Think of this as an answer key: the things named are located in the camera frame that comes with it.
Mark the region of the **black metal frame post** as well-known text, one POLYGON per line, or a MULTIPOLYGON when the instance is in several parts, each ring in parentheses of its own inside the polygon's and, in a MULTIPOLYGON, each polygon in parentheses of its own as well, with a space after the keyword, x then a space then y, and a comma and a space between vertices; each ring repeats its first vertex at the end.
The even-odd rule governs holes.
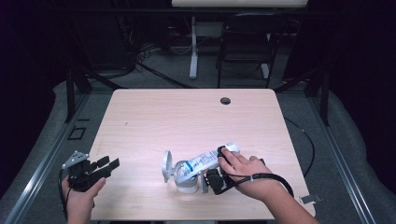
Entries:
POLYGON ((70 69, 66 75, 66 98, 67 98, 67 117, 65 122, 68 123, 75 114, 75 90, 73 70, 70 69))

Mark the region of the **black folding chair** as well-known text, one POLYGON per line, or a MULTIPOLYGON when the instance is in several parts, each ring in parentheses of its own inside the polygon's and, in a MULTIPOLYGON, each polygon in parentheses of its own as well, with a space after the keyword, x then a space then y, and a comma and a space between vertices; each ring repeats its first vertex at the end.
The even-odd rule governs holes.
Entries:
POLYGON ((268 65, 265 87, 269 87, 280 38, 288 28, 283 15, 237 13, 223 23, 216 68, 217 87, 222 80, 224 63, 255 63, 257 68, 268 65))

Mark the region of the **grey tape strip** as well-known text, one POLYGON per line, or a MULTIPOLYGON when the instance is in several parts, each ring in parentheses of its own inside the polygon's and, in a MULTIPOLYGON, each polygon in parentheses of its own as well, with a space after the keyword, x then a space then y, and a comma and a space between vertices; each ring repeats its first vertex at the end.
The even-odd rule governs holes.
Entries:
POLYGON ((307 196, 304 196, 304 197, 300 198, 300 202, 303 203, 303 204, 309 204, 309 203, 315 204, 315 203, 320 202, 321 200, 322 200, 322 198, 318 194, 307 195, 307 196))

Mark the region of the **person's right hand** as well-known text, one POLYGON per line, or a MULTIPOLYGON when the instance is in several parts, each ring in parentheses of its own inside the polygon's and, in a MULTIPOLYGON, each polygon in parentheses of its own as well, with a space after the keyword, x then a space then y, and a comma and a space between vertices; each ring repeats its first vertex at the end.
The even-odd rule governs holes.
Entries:
POLYGON ((283 187, 275 180, 256 178, 257 174, 270 174, 271 171, 257 157, 247 159, 239 152, 233 152, 223 147, 222 157, 219 157, 219 166, 231 179, 238 183, 237 189, 248 197, 268 202, 277 189, 283 187))

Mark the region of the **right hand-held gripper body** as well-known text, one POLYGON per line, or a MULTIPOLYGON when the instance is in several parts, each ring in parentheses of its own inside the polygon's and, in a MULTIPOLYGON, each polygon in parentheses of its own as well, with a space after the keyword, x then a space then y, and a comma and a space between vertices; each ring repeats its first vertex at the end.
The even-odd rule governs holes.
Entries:
POLYGON ((212 189, 215 195, 234 188, 237 184, 221 168, 206 169, 200 173, 202 193, 208 193, 212 189))

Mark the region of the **clear jar with white lid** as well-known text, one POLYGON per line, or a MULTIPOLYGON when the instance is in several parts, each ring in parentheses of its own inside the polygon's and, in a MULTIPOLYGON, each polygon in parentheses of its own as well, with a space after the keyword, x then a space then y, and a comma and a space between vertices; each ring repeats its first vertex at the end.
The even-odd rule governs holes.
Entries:
POLYGON ((186 161, 178 161, 176 164, 173 164, 172 153, 169 150, 165 150, 162 163, 162 174, 165 183, 173 177, 178 192, 193 194, 198 190, 198 177, 194 175, 186 179, 185 175, 189 173, 190 171, 186 161))

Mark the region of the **white desk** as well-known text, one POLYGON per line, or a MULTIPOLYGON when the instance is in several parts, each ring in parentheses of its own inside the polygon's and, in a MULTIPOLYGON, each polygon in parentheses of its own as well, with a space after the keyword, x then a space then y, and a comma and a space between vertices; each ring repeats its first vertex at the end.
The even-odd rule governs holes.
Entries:
MULTIPOLYGON (((171 0, 172 7, 180 8, 304 8, 308 0, 171 0)), ((191 68, 190 79, 197 78, 197 22, 191 18, 191 68)))

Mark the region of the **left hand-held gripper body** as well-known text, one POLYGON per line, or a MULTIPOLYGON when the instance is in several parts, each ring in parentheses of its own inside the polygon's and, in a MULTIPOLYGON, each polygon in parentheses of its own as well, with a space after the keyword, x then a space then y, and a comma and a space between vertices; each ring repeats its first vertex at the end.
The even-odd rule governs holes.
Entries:
POLYGON ((75 191, 85 192, 104 177, 102 167, 98 168, 96 161, 89 161, 89 157, 88 153, 76 150, 62 165, 62 169, 68 173, 69 186, 75 191))

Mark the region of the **person's left hand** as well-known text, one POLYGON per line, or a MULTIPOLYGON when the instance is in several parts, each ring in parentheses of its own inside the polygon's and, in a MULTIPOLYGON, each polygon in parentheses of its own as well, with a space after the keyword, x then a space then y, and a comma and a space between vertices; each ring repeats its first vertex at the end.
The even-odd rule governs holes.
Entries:
POLYGON ((106 184, 104 177, 100 178, 92 187, 85 192, 73 190, 68 183, 68 177, 62 181, 64 200, 66 204, 67 218, 89 217, 92 218, 94 198, 106 184))

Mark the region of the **aluminium floor rail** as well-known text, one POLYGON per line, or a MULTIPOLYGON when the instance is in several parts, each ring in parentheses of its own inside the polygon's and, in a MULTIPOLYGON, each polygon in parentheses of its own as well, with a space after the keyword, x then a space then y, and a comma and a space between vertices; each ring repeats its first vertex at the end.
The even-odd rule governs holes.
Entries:
POLYGON ((65 119, 57 101, 16 180, 0 200, 0 224, 65 224, 58 190, 61 164, 74 151, 91 147, 94 117, 88 114, 89 95, 78 97, 76 114, 65 119))
POLYGON ((323 121, 319 113, 319 104, 316 98, 308 97, 307 101, 313 110, 320 129, 324 132, 327 142, 330 145, 332 160, 335 164, 335 167, 337 168, 338 174, 340 175, 344 183, 347 194, 352 201, 355 210, 361 220, 361 224, 377 224, 372 211, 370 210, 363 194, 361 193, 361 188, 358 185, 354 175, 351 173, 351 170, 341 151, 341 148, 339 147, 339 144, 337 143, 333 135, 332 127, 330 125, 327 125, 323 121))

